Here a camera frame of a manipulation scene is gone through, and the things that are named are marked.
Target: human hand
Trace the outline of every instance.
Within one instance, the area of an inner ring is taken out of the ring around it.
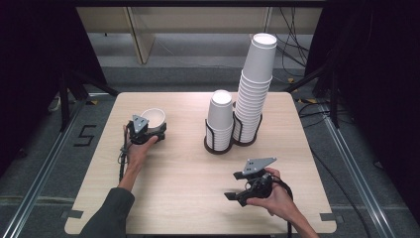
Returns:
[[[143,145],[136,145],[130,142],[130,138],[127,138],[127,169],[124,173],[123,178],[121,179],[118,187],[124,188],[128,191],[133,189],[136,177],[142,169],[143,163],[146,160],[146,155],[149,148],[158,140],[158,136],[151,137]]]
[[[279,171],[272,168],[265,168],[265,170],[273,175],[274,179],[280,178]],[[294,216],[300,214],[287,191],[276,182],[272,184],[272,192],[268,198],[248,198],[247,204],[261,206],[267,209],[271,216],[276,215],[287,221],[291,221]]]
[[[146,160],[146,156],[149,148],[155,144],[158,140],[158,136],[152,136],[147,142],[143,145],[136,145],[130,141],[130,138],[127,138],[127,172],[134,172],[136,174],[141,170],[143,163]]]
[[[265,170],[272,174],[274,179],[280,178],[279,171],[272,168],[265,168]],[[264,207],[270,215],[276,215],[289,221],[302,238],[319,238],[306,217],[288,195],[286,189],[278,183],[274,182],[272,184],[272,192],[268,198],[248,198],[247,204]]]

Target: white paper cup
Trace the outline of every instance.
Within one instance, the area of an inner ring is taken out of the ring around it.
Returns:
[[[243,116],[249,116],[249,117],[258,117],[258,114],[261,114],[263,111],[262,107],[237,107],[235,109],[235,112],[240,113]]]
[[[238,120],[241,120],[243,127],[249,127],[254,126],[256,123],[260,121],[261,114],[256,113],[255,115],[247,115],[247,114],[241,114],[238,112],[237,116]]]
[[[242,70],[240,83],[252,89],[267,89],[269,85],[271,84],[271,80],[272,80],[272,76],[267,81],[263,81],[263,82],[252,81],[249,78],[244,76],[244,71]]]
[[[141,117],[149,120],[148,132],[155,132],[163,125],[166,115],[161,109],[151,108],[144,111]]]
[[[259,119],[261,117],[262,110],[257,109],[257,110],[247,111],[244,109],[237,109],[235,113],[238,114],[237,116],[238,119],[241,119],[242,122],[247,123],[247,122],[255,121]]]
[[[271,79],[276,45],[277,38],[270,34],[254,35],[243,69],[246,78],[256,82]]]
[[[263,104],[259,105],[249,105],[247,103],[237,103],[237,106],[235,107],[235,112],[241,111],[245,114],[250,113],[256,113],[256,112],[262,112],[263,111]]]
[[[208,127],[206,128],[207,146],[215,151],[226,150],[231,143],[233,123],[232,123],[232,126],[229,127],[225,131],[214,130],[213,128],[212,130],[213,130],[213,133],[211,133]]]
[[[265,97],[260,99],[249,99],[244,94],[241,96],[241,98],[238,98],[237,105],[244,105],[244,106],[250,106],[250,107],[262,107],[265,102]]]
[[[263,95],[265,95],[268,92],[268,88],[267,89],[254,89],[254,88],[248,88],[246,86],[240,85],[240,88],[238,89],[242,90],[246,93],[248,93],[251,96],[256,96],[256,97],[261,97]]]
[[[207,123],[216,130],[226,130],[233,123],[232,95],[225,90],[217,90],[210,100]]]
[[[260,93],[246,92],[246,90],[240,87],[238,90],[238,100],[247,99],[250,102],[262,102],[265,101],[267,93],[268,91]]]
[[[239,138],[239,137],[240,137],[240,133],[239,133],[239,131],[238,131],[238,132],[237,132],[237,131],[235,131],[233,138],[234,138],[235,140],[239,141],[239,142],[242,142],[242,143],[248,143],[248,142],[250,142],[250,141],[252,141],[252,140],[253,140],[254,136],[256,135],[257,128],[258,128],[258,125],[257,125],[256,127],[253,127],[253,131],[250,131],[250,132],[245,132],[245,131],[243,130],[243,132],[242,132],[242,134],[241,134],[241,140],[240,140],[240,138]]]

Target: black tape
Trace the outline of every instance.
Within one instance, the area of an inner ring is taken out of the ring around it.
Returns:
[[[81,215],[83,214],[83,211],[79,211],[79,210],[69,210],[69,211],[64,211],[61,215],[61,218],[77,218],[80,219]]]
[[[343,223],[344,219],[342,216],[336,216],[334,213],[320,213],[322,221],[336,221],[337,223]]]
[[[83,128],[80,131],[80,134],[78,138],[89,138],[89,141],[86,144],[74,144],[73,147],[88,147],[90,146],[90,143],[92,142],[94,136],[91,135],[84,135],[84,129],[86,128],[96,128],[96,125],[84,125]]]

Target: black wire cup holder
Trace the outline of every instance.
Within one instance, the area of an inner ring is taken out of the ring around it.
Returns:
[[[206,150],[209,152],[209,153],[211,153],[211,154],[214,154],[214,155],[223,155],[223,154],[226,154],[228,151],[230,151],[231,149],[232,149],[232,145],[233,145],[233,133],[234,133],[234,131],[235,131],[235,121],[234,121],[234,125],[233,125],[233,128],[232,128],[232,133],[231,133],[231,139],[230,139],[230,141],[229,141],[229,146],[228,146],[228,148],[226,148],[225,150],[223,150],[223,151],[216,151],[216,150],[214,150],[214,131],[213,131],[213,129],[209,126],[209,124],[208,124],[208,122],[207,122],[207,119],[205,119],[205,123],[206,123],[206,128],[210,131],[210,133],[211,133],[211,137],[212,137],[212,146],[211,147],[209,147],[208,145],[207,145],[207,131],[206,131],[206,136],[204,137],[204,148],[206,148]]]
[[[238,140],[236,140],[234,138],[234,136],[233,136],[234,134],[232,133],[232,141],[233,141],[233,144],[235,144],[237,146],[240,146],[240,147],[247,147],[247,146],[252,145],[256,141],[256,139],[257,139],[257,133],[259,132],[259,128],[260,128],[260,124],[262,123],[262,120],[263,120],[263,115],[261,114],[261,116],[260,116],[260,122],[259,122],[259,125],[257,126],[257,130],[256,130],[256,133],[254,134],[254,138],[250,142],[244,143],[244,142],[241,142],[242,130],[243,130],[244,124],[242,123],[241,119],[239,119],[235,115],[235,112],[234,112],[234,133],[235,133],[235,127],[237,126],[237,122],[239,123],[240,128],[239,128],[239,137],[238,137]]]

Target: stack of paper cups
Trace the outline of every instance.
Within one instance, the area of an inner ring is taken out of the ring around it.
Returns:
[[[217,90],[210,100],[206,125],[206,143],[214,151],[229,148],[234,127],[232,95],[226,90]]]
[[[272,80],[276,38],[261,33],[253,37],[247,59],[242,70],[238,89],[235,116],[234,139],[249,143],[256,135],[260,125],[263,104]]]

